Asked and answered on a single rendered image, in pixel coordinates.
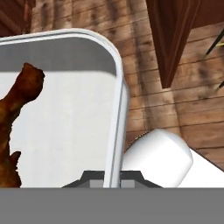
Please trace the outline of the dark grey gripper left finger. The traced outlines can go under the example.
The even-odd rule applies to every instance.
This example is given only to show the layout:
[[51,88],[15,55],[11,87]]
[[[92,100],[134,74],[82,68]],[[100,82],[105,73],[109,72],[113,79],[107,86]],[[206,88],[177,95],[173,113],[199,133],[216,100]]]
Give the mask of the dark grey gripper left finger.
[[84,171],[80,179],[74,182],[64,185],[64,187],[84,187],[93,188],[94,184],[96,187],[102,187],[104,180],[104,171]]

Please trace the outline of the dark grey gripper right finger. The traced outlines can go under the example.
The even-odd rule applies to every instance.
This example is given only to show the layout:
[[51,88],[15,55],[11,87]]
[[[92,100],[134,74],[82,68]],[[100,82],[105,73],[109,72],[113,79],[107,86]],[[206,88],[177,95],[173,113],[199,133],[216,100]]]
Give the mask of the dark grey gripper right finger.
[[160,188],[149,180],[146,180],[140,171],[121,171],[120,172],[121,188]]

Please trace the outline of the white tupperware container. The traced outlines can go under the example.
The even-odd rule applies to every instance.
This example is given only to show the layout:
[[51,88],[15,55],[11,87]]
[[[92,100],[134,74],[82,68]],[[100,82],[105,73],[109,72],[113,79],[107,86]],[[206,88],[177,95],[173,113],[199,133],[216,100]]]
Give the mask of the white tupperware container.
[[25,62],[42,69],[45,80],[12,127],[22,186],[62,187],[84,171],[103,171],[102,186],[117,187],[129,89],[116,47],[78,28],[0,38],[0,98]]

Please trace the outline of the brown chicken drumstick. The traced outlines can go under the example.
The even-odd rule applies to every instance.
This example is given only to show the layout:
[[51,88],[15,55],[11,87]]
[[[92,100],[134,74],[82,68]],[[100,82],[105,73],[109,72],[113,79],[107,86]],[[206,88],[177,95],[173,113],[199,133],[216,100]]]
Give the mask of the brown chicken drumstick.
[[30,63],[24,63],[8,94],[0,100],[0,188],[22,185],[18,174],[20,151],[10,154],[12,125],[22,107],[40,95],[44,85],[44,72]]

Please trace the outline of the white rounded cylinder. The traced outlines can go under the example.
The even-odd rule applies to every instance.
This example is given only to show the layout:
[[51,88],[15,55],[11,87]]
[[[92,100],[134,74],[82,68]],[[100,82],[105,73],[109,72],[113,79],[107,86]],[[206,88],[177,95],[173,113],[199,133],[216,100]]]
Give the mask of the white rounded cylinder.
[[187,143],[165,129],[138,137],[123,156],[124,171],[140,171],[150,182],[164,188],[178,187],[193,166]]

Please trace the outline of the white flat panel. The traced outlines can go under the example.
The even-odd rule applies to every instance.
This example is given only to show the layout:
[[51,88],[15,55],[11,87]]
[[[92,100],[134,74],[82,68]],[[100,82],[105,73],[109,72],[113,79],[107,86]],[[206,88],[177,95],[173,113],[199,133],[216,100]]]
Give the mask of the white flat panel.
[[196,150],[193,164],[178,188],[224,188],[224,171]]

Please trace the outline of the dark brown wooden cabinet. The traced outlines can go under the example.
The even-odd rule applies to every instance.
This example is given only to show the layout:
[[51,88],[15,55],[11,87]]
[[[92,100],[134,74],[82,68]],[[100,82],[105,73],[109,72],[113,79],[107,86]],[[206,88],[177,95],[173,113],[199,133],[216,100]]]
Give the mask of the dark brown wooden cabinet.
[[224,0],[146,0],[162,88],[172,85],[192,29],[224,22]]
[[0,0],[0,38],[31,32],[36,0]]

